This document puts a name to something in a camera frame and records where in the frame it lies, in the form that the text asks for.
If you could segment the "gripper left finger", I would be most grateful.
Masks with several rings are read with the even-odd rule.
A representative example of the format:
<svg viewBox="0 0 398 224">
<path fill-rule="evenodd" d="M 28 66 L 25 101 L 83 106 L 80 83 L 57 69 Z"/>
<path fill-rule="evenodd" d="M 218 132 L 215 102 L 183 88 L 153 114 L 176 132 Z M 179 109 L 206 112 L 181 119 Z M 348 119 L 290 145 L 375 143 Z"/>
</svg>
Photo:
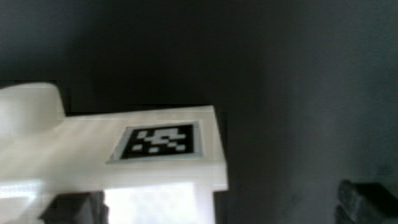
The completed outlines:
<svg viewBox="0 0 398 224">
<path fill-rule="evenodd" d="M 44 224 L 108 224 L 101 191 L 59 194 L 39 216 Z"/>
</svg>

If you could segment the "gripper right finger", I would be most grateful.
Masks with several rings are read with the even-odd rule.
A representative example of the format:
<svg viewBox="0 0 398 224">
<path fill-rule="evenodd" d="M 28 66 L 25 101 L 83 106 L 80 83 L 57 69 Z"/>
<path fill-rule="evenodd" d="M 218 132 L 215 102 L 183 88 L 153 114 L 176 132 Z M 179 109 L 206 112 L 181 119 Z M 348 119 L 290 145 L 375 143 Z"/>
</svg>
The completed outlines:
<svg viewBox="0 0 398 224">
<path fill-rule="evenodd" d="M 380 183 L 343 180 L 334 224 L 398 224 L 398 198 Z"/>
</svg>

